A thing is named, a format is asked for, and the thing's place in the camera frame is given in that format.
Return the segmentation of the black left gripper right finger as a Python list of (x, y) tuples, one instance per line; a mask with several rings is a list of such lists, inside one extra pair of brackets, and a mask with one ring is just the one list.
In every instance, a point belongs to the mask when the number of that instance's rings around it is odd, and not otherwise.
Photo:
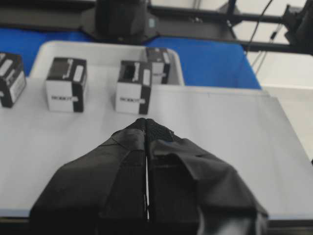
[(232, 165), (152, 119), (146, 149), (151, 234), (267, 233), (267, 211)]

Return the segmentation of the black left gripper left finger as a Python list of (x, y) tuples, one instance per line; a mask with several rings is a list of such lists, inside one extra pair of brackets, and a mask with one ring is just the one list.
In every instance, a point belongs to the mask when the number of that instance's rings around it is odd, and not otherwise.
[(141, 235), (146, 225), (144, 118), (60, 167), (30, 212), (33, 235)]

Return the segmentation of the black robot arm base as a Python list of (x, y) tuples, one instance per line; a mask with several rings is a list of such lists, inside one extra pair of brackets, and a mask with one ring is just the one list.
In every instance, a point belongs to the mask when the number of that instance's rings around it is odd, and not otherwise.
[(149, 0), (97, 0), (81, 14), (81, 30), (99, 42), (141, 45), (159, 36)]

